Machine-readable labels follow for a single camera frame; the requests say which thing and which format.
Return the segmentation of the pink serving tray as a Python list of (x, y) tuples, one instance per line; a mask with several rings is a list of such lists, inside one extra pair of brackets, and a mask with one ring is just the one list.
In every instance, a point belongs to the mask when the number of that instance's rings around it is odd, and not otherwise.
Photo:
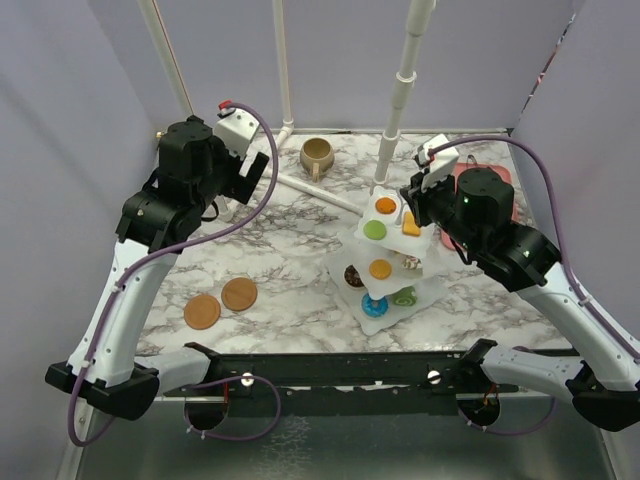
[(451, 249), (486, 244), (511, 224), (515, 190), (494, 167), (467, 168), (454, 180), (453, 216), (442, 230)]

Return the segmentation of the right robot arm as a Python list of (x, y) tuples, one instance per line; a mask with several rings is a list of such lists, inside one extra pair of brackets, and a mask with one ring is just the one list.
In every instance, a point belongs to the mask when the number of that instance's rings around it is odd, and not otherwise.
[(483, 167), (428, 188), (423, 178), (415, 174), (399, 191), (417, 224), (445, 231), (463, 248), (466, 263), (542, 313), (578, 353), (549, 357), (479, 340), (459, 367), (461, 383), (472, 391), (493, 382), (545, 393), (611, 432), (636, 424), (638, 364), (579, 299), (558, 248), (535, 228), (513, 221), (513, 187)]

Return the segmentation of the chocolate swiss roll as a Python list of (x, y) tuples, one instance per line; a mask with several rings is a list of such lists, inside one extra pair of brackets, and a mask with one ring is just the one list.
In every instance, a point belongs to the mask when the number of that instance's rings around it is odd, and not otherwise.
[(423, 268), (423, 262), (418, 257), (406, 255), (402, 260), (402, 267), (408, 271), (418, 271)]

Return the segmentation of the blue frosted donut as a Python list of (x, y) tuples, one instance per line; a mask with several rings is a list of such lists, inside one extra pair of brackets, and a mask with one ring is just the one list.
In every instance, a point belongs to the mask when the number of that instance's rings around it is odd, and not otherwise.
[(389, 310), (389, 302), (385, 297), (373, 299), (366, 293), (361, 299), (361, 309), (365, 316), (369, 318), (381, 318)]

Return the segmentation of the green round pastry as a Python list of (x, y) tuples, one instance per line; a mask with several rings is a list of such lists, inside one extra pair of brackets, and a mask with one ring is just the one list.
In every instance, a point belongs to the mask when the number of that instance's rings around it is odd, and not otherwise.
[(379, 241), (387, 235), (386, 225), (379, 220), (369, 220), (362, 227), (363, 235), (374, 241)]

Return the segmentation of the chocolate donut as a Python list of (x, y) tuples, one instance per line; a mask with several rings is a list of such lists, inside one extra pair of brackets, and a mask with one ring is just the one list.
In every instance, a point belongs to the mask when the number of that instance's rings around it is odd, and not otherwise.
[(362, 291), (366, 289), (359, 272), (353, 265), (348, 265), (345, 268), (343, 272), (343, 280), (345, 284), (352, 290)]

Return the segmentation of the beige ceramic cup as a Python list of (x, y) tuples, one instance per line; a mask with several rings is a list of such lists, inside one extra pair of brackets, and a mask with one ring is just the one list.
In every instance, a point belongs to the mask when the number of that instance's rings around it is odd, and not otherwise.
[(300, 149), (300, 163), (314, 183), (320, 181), (333, 167), (334, 162), (334, 149), (324, 138), (309, 138)]

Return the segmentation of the orange cookie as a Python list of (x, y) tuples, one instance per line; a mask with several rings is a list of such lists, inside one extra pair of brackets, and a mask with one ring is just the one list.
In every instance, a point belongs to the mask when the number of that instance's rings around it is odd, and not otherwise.
[(391, 197), (380, 197), (375, 202), (375, 209), (383, 215), (390, 215), (397, 210), (397, 203)]

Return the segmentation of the white tiered serving stand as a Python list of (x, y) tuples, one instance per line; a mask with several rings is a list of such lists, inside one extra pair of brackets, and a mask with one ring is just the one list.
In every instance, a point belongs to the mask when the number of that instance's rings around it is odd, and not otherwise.
[(325, 265), (351, 314), (371, 336), (446, 296), (434, 227), (416, 226), (396, 190), (376, 186), (358, 222), (338, 234)]

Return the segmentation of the yellow round biscuit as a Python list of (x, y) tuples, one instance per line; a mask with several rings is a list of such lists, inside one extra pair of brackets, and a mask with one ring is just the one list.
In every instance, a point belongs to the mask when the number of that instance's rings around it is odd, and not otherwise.
[(377, 280), (385, 280), (391, 276), (393, 267), (385, 259), (373, 260), (369, 265), (369, 274)]

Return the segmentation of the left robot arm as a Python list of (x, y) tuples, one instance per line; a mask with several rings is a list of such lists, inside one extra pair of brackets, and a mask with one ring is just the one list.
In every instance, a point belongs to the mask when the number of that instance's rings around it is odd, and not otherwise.
[(97, 410), (139, 419), (156, 396), (184, 386), (206, 395), (220, 385), (213, 354), (189, 344), (139, 358), (137, 344), (156, 294), (205, 211), (219, 196), (245, 204), (269, 162), (259, 153), (241, 171), (261, 122), (247, 109), (225, 108), (214, 126), (196, 117), (170, 125), (158, 142), (158, 165), (122, 208), (111, 271), (78, 346), (49, 366), (47, 384)]

